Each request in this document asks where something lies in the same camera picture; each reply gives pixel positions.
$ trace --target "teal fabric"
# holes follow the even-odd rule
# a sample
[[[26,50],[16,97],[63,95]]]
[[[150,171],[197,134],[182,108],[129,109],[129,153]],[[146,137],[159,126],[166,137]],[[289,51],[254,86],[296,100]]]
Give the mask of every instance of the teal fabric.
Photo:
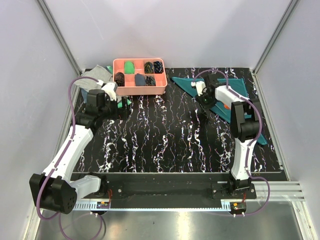
[[[197,90],[195,88],[191,87],[191,81],[193,80],[193,78],[172,77],[171,79],[180,88],[182,88],[186,93],[188,93],[192,97],[195,97],[197,95]],[[197,78],[195,81],[196,82],[203,81],[203,78]],[[225,83],[226,79],[219,78],[218,81],[220,83]],[[247,89],[246,89],[245,81],[242,78],[240,78],[240,79],[229,78],[229,85],[237,93],[241,94],[242,96],[249,97]],[[219,117],[221,117],[223,120],[230,123],[231,110],[226,109],[222,102],[217,102],[217,104],[214,107],[212,107],[210,110],[212,112],[214,112],[215,114],[218,114]],[[265,139],[265,137],[262,134],[259,136],[257,142],[261,145],[267,144],[267,140]]]

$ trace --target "black marble tabletop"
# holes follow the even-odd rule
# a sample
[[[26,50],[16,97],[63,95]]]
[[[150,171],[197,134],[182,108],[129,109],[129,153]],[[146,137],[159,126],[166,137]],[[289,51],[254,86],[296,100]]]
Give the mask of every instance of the black marble tabletop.
[[[209,68],[167,68],[163,95],[131,96],[129,119],[105,120],[83,151],[74,172],[201,173],[228,172],[235,141],[229,124],[203,112],[171,77],[192,78]],[[243,78],[250,98],[257,98],[248,68],[219,68],[229,78]],[[223,78],[215,73],[217,79]],[[83,104],[81,94],[75,111]],[[279,172],[275,149],[263,117],[267,145],[254,148],[251,171]]]

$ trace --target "pink tray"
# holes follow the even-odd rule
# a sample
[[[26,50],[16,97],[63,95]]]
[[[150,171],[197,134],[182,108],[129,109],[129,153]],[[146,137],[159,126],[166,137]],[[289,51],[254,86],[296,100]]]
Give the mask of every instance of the pink tray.
[[[160,61],[163,65],[163,73],[145,73],[145,64]],[[134,74],[125,73],[125,62],[134,64]],[[113,81],[117,73],[124,74],[124,86],[116,89],[116,94],[124,95],[161,95],[165,92],[168,84],[164,61],[161,58],[118,58],[113,61]],[[135,75],[152,76],[155,79],[155,86],[136,86]]]

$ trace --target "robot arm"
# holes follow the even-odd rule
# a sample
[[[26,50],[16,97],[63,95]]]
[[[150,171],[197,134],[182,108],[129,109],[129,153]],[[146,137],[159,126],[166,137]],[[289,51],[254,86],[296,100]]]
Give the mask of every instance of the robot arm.
[[[192,82],[192,87],[196,88],[196,100],[206,109],[212,108],[218,101],[224,103],[231,109],[230,130],[235,138],[234,163],[231,169],[231,176],[228,182],[230,193],[246,190],[251,185],[250,173],[252,155],[256,141],[250,146],[249,143],[256,137],[259,131],[259,120],[255,111],[246,103],[247,97],[233,94],[234,90],[214,79],[213,75],[208,75],[204,81]],[[251,102],[261,111],[258,99]]]
[[[123,97],[122,108],[118,108],[116,89],[117,85],[110,82],[102,89],[89,91],[85,111],[78,113],[76,116],[73,138],[71,138],[73,131],[73,126],[71,126],[66,140],[53,161],[42,174],[33,174],[29,180],[35,205],[41,186],[52,170],[54,172],[41,194],[40,208],[68,214],[74,208],[77,200],[91,193],[106,193],[106,186],[102,185],[101,178],[98,176],[86,175],[84,178],[71,182],[71,175],[82,152],[93,139],[103,120],[117,119],[119,115],[124,115],[124,118],[127,117],[127,99]],[[55,167],[61,156],[63,157],[58,166]]]

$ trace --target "white wall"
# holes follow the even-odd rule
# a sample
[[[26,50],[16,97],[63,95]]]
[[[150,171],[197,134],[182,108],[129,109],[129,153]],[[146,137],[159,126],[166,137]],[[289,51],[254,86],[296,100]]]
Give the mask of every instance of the white wall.
[[[251,67],[290,0],[46,0],[79,66]]]
[[[0,233],[21,239],[29,179],[53,157],[75,77],[35,0],[0,1]]]
[[[300,1],[258,72],[290,177],[320,236],[320,1]]]

